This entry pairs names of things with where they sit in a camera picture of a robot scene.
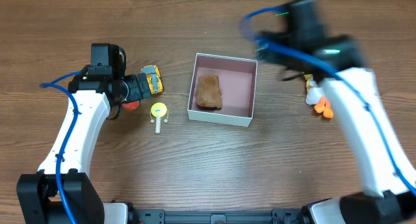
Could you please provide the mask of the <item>white plush duck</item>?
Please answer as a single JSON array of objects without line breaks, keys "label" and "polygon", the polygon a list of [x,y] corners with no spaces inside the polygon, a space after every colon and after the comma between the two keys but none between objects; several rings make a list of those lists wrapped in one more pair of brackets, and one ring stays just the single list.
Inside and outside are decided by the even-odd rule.
[{"label": "white plush duck", "polygon": [[304,78],[306,81],[305,88],[307,92],[305,97],[306,104],[313,106],[315,112],[322,114],[324,118],[333,118],[334,113],[330,101],[324,96],[323,89],[318,86],[313,75],[307,74],[304,75]]}]

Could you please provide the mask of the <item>brown plush bear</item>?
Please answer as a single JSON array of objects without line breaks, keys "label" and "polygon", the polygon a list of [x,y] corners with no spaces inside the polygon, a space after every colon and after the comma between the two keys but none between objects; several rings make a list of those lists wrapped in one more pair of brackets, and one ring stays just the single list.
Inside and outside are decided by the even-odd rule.
[{"label": "brown plush bear", "polygon": [[196,104],[205,109],[222,108],[222,90],[218,75],[205,74],[198,77]]}]

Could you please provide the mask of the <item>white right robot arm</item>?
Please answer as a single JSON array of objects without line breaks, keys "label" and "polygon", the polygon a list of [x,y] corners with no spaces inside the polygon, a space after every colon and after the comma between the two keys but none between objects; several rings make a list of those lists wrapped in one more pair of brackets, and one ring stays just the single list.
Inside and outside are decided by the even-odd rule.
[{"label": "white right robot arm", "polygon": [[304,223],[399,223],[415,216],[415,168],[380,99],[375,74],[355,41],[321,32],[253,37],[271,63],[311,74],[330,102],[359,168],[361,191],[303,207]]}]

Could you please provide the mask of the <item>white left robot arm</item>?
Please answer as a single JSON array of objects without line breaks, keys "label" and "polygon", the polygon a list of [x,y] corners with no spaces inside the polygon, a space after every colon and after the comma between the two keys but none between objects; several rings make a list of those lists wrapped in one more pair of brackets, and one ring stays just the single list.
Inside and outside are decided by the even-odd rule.
[{"label": "white left robot arm", "polygon": [[126,75],[126,54],[114,44],[92,44],[91,61],[70,73],[67,87],[43,83],[68,96],[68,108],[49,154],[16,193],[26,223],[140,223],[131,202],[104,203],[90,178],[98,135],[113,108],[151,96],[144,73]]}]

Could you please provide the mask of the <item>yellow toy bulldozer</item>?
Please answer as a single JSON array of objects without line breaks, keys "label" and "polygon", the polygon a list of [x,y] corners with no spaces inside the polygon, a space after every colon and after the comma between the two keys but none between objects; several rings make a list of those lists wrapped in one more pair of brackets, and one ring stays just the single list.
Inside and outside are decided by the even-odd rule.
[{"label": "yellow toy bulldozer", "polygon": [[151,94],[160,94],[164,91],[161,73],[156,65],[144,66],[141,72],[146,74]]}]

